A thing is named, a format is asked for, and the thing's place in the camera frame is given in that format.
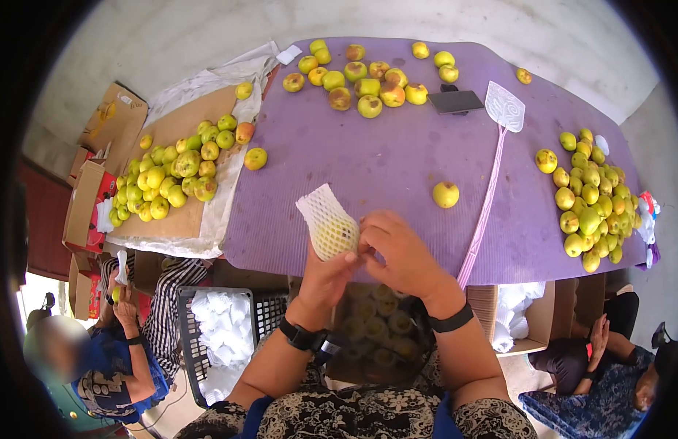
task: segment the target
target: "purple mat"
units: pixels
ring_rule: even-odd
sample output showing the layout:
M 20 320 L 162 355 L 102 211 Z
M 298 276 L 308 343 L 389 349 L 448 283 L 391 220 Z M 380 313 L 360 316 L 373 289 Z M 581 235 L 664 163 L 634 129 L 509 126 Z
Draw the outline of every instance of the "purple mat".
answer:
M 295 43 L 309 53 L 311 40 Z M 433 93 L 441 80 L 432 57 L 412 56 L 413 40 L 371 38 L 326 39 L 333 57 L 330 70 L 344 70 L 348 44 L 362 44 L 367 66 L 385 61 L 400 67 L 408 78 Z M 554 202 L 551 175 L 538 171 L 534 155 L 553 150 L 559 163 L 571 168 L 571 153 L 558 137 L 589 128 L 605 136 L 608 163 L 620 166 L 632 193 L 639 179 L 619 127 L 600 111 L 561 89 L 534 77 L 525 86 L 517 67 L 475 43 L 429 43 L 432 55 L 448 50 L 460 70 L 460 90 L 473 90 L 485 101 L 488 81 L 514 93 L 527 106 L 524 128 L 508 133 L 502 153 L 498 186 L 482 246 L 469 285 L 544 281 L 586 275 L 580 258 L 563 250 L 561 211 Z M 268 152 L 268 164 L 256 172 L 242 169 L 224 245 L 225 256 L 237 268 L 302 275 L 307 256 L 308 228 L 295 201 L 324 183 L 349 215 L 359 218 L 374 209 L 392 209 L 412 225 L 440 264 L 457 275 L 466 255 L 487 190 L 498 142 L 497 125 L 485 110 L 439 116 L 430 103 L 399 108 L 383 106 L 375 119 L 352 108 L 332 110 L 328 93 L 309 82 L 298 93 L 283 90 L 285 75 L 298 72 L 298 59 L 281 66 L 257 119 L 251 147 Z M 450 180 L 460 189 L 451 209 L 432 201 L 432 188 Z M 634 234 L 624 243 L 624 257 L 614 265 L 607 258 L 599 273 L 645 261 L 644 243 Z M 364 270 L 356 280 L 375 282 Z

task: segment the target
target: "black plastic crate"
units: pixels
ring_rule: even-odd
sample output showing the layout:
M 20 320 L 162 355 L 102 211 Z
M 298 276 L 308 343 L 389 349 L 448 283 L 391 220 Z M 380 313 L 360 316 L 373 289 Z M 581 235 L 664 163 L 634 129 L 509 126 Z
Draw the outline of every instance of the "black plastic crate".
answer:
M 178 321 L 180 325 L 180 340 L 183 345 L 185 369 L 188 373 L 190 390 L 195 403 L 203 409 L 208 408 L 205 397 L 200 392 L 199 382 L 207 377 L 210 360 L 207 356 L 207 346 L 198 342 L 201 335 L 200 324 L 190 310 L 191 303 L 198 291 L 227 292 L 246 294 L 251 307 L 251 334 L 253 345 L 266 334 L 281 324 L 281 319 L 288 308 L 288 292 L 256 292 L 245 288 L 224 288 L 220 286 L 182 286 L 178 295 Z

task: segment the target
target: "smartphone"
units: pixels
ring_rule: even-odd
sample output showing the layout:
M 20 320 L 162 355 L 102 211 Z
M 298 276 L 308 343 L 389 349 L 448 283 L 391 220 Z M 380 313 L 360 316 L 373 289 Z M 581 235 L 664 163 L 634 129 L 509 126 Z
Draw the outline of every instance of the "smartphone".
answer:
M 429 93 L 427 99 L 440 115 L 480 110 L 485 108 L 483 102 L 472 90 L 448 91 L 445 93 Z

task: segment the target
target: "foam fruit net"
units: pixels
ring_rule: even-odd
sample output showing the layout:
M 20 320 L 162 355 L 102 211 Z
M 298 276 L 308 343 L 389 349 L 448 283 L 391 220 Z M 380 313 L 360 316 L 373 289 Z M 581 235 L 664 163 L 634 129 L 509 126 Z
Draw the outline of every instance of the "foam fruit net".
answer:
M 342 251 L 357 250 L 359 226 L 339 204 L 329 185 L 323 184 L 295 205 L 308 224 L 312 247 L 321 260 Z

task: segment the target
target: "blue floral shirt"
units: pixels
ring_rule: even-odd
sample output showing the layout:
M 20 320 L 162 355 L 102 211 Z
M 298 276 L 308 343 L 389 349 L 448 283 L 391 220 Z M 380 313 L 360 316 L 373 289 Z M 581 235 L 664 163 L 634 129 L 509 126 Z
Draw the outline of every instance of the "blue floral shirt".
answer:
M 610 364 L 587 395 L 562 396 L 533 391 L 519 395 L 532 417 L 564 438 L 630 438 L 644 418 L 633 406 L 637 381 L 653 354 L 634 348 L 635 364 Z

